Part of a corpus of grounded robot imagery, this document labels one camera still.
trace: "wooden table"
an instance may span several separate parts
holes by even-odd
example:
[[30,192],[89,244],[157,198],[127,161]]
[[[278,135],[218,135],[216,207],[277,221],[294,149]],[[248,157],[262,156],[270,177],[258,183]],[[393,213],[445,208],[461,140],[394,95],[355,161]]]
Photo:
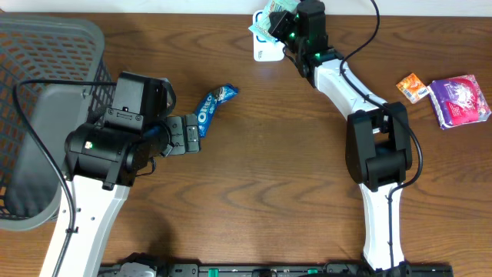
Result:
[[[135,183],[104,262],[133,252],[203,263],[359,259],[364,210],[345,165],[345,120],[287,59],[254,61],[251,16],[58,16],[101,27],[113,78],[169,78],[176,115],[193,112],[219,85],[241,89],[218,109],[200,153],[159,159],[156,173]],[[374,23],[329,16],[331,44],[347,54]],[[375,41],[350,62],[376,94],[407,106],[423,146],[424,173],[401,203],[405,257],[449,262],[455,276],[492,274],[492,124],[442,131],[430,102],[410,104],[395,84],[410,72],[426,83],[475,74],[492,104],[491,46],[492,19],[384,17]],[[53,228],[1,231],[0,275],[37,275]]]

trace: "white card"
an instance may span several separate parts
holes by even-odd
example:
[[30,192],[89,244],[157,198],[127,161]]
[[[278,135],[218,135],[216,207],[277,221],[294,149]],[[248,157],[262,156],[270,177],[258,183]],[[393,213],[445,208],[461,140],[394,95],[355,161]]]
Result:
[[[256,11],[253,14],[253,24],[261,19],[263,11]],[[284,44],[277,41],[276,43],[267,42],[256,34],[253,34],[253,56],[257,62],[274,62],[284,58]]]

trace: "white arm segment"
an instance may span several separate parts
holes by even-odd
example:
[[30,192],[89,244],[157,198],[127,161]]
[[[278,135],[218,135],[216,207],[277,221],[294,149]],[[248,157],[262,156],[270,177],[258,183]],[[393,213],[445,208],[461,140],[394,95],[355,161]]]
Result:
[[[356,111],[371,111],[377,107],[366,102],[350,85],[345,81],[340,73],[340,60],[324,62],[314,71],[314,83],[316,88],[323,92],[337,106],[341,114],[347,117]],[[369,95],[372,100],[384,104],[382,98],[372,93],[361,81],[355,77],[348,68],[347,63],[344,65],[345,75],[351,82],[357,86],[365,95]],[[384,185],[377,192],[372,192],[366,185],[360,184],[364,200],[364,217],[366,225],[366,242],[364,246],[364,257],[372,269],[389,269],[391,268],[390,246],[388,245],[390,237],[388,221],[388,204],[387,195],[389,191],[397,184]],[[400,245],[400,196],[401,190],[393,194],[393,253],[394,265],[404,261],[403,252]]]
[[[112,191],[107,191],[102,189],[102,183],[78,175],[73,182],[67,182],[80,212],[77,212],[75,222],[78,232],[71,236],[59,277],[93,277],[98,274],[111,227],[130,190],[127,186],[115,185]],[[69,219],[67,199],[62,194],[58,221],[41,277],[52,277]]]
[[[366,102],[352,87],[349,86],[349,84],[347,84],[340,73],[340,62],[341,61],[338,59],[323,62],[322,65],[314,70],[314,84],[316,85],[316,88],[328,96],[345,119],[347,119],[348,115],[351,115],[358,110],[368,112],[376,109],[376,106]],[[371,99],[380,104],[386,103],[386,101],[377,97],[354,76],[354,73],[348,68],[347,63],[345,63],[344,69],[345,75],[364,94],[371,95]]]
[[[362,199],[364,200],[364,217],[366,224],[366,242],[364,257],[372,269],[390,269],[390,228],[389,206],[387,196],[397,183],[381,186],[377,192],[372,192],[366,185],[360,184]],[[394,266],[404,261],[400,245],[400,197],[401,189],[397,190],[391,203],[393,217],[393,257]]]

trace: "gray plastic basket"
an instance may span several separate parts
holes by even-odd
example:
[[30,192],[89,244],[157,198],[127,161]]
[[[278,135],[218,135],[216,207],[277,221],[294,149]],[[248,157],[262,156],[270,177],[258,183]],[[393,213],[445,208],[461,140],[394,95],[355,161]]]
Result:
[[[41,225],[57,212],[62,195],[58,182],[40,187],[22,183],[14,175],[19,156],[29,155],[23,148],[30,138],[24,140],[25,131],[12,105],[12,86],[34,78],[110,82],[102,60],[104,47],[101,30],[91,22],[0,14],[0,229]],[[42,94],[54,87],[26,85],[19,91],[29,117]],[[75,88],[81,93],[81,109],[73,129],[98,107],[111,104],[114,96],[113,87]]]

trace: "blue candy wrapper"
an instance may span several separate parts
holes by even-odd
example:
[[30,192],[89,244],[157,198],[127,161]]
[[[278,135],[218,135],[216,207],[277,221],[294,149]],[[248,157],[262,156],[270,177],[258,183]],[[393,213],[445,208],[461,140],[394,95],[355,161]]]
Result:
[[198,134],[200,138],[204,138],[207,135],[208,127],[212,123],[217,107],[233,99],[238,93],[239,89],[231,84],[226,84],[213,92],[209,92],[205,99],[201,100],[194,112],[198,118]]

